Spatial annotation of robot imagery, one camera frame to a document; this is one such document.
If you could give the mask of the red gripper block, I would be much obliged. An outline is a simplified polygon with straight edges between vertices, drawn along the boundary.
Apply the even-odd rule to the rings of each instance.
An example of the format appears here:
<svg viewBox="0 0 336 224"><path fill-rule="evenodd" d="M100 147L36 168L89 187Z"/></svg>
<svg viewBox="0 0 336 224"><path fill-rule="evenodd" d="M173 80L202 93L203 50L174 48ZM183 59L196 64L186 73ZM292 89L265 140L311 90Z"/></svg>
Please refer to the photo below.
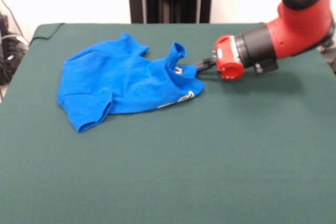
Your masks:
<svg viewBox="0 0 336 224"><path fill-rule="evenodd" d="M215 43L215 56L204 58L193 65L197 73L217 68L224 80L234 81L240 79L245 73L245 67L240 59L235 37L232 35L221 36Z"/></svg>

